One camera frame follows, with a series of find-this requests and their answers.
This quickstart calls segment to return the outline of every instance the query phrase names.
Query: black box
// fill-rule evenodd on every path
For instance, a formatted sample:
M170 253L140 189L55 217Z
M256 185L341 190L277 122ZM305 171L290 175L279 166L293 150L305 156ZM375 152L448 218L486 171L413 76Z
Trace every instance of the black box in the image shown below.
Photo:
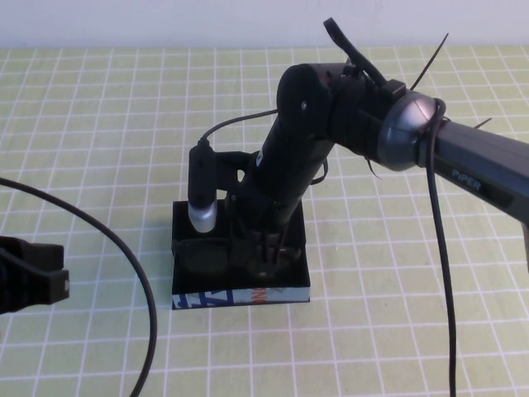
M293 213L286 235L286 245L301 246L301 256L274 280L251 277L244 269L235 266L222 267L215 275L204 275L188 270L191 266L206 266L208 263L180 263L175 247L181 242L228 239L230 223L224 210L223 200L217 202L217 224L207 233L199 234L188 217L188 202L173 203L173 310L196 309L217 306L254 304L286 304L310 301L310 277L305 249L306 234L303 205L300 203ZM225 262L219 249L219 263Z

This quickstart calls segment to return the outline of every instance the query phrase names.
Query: black cable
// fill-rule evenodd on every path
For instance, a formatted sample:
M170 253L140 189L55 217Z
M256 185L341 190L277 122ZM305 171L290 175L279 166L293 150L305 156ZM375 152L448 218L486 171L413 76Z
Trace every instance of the black cable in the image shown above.
M138 279L140 279L141 286L143 287L143 290L145 291L145 297L147 299L147 307L149 309L149 321L150 321L149 346L147 348L147 354L145 356L145 361L143 363L143 367L141 368L138 381L136 382L136 385L134 386L134 389L132 390L132 393L131 393L131 397L138 397L140 395L141 390L143 389L145 381L147 380L147 376L149 375L150 366L152 365L152 361L155 356L156 337L157 337L157 332L158 332L155 297L152 294L149 281L147 280L147 276L145 275L145 272L141 268L140 262L136 259L131 249L125 244L125 242L123 242L123 240L120 237L117 236L116 233L114 233L108 227L100 223L96 218L93 218L92 216L88 215L87 213L73 206L72 204L66 203L60 198L56 198L55 196L47 194L39 189L32 188L31 186L28 186L26 184L21 184L20 182L16 182L14 180L0 178L0 185L15 189L15 190L20 190L27 194L31 194L39 199L43 199L47 201L48 203L52 203L56 205L57 207L60 207L68 211L69 213L72 213L78 218L83 219L86 223L95 227L102 234L104 234L106 237L112 240L122 250L123 254L125 254L126 258L131 263L132 267L134 268L134 271L138 275Z
M441 210L439 208L439 197L437 196L436 188L436 174L434 171L434 158L436 150L436 137L439 127L446 111L446 105L440 99L436 99L437 111L431 120L431 127L427 136L427 178L428 189L430 192L431 210L433 212L433 219L436 226L437 244L439 245L439 254L441 257L441 269L443 274L443 284L445 286L446 311L448 315L448 333L450 344L449 357L449 385L450 397L455 397L455 366L456 366L456 339L455 339L455 309L454 296L452 293L452 283L450 279L450 265L448 261L448 250L446 248L445 232L441 220Z
M236 118L232 118L231 120L226 120L225 122L221 122L220 124L217 124L216 126L214 126L213 128L210 128L209 130L207 130L206 132L204 132L204 135L202 136L201 139L207 139L211 134L213 134L216 130L220 130L221 128L225 127L225 126L229 126L230 124L233 124L235 122L243 122L244 120L250 120L252 118L258 118L258 117L264 117L264 116L269 116L270 114L275 114L277 113L278 110L277 109L274 109L274 110L267 110L266 112L261 112L261 113L254 113L254 114L248 114L246 116L240 116L240 117L236 117Z
M329 161L327 161L327 158L325 158L325 160L323 161L323 175L320 176L319 178L313 179L311 182L311 185L313 186L315 184L320 184L321 182L323 182L328 172L329 172Z

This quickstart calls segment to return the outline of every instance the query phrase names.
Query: grid cutting mat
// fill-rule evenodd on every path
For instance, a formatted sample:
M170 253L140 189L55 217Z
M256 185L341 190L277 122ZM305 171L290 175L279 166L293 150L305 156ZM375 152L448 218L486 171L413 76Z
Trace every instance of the grid cutting mat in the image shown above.
M433 48L362 49L410 84ZM521 46L446 47L420 85L447 116L529 141ZM270 109L281 74L334 49L0 50L0 175L113 228L158 305L148 396L447 395L448 334L424 170L394 174L336 148L305 197L310 304L170 310L171 203L188 150L216 122ZM216 150L256 151L273 118L227 127ZM439 179L458 323L461 396L529 396L522 230ZM0 191L0 231L63 244L71 297L0 317L0 396L128 395L148 337L145 298L102 235Z

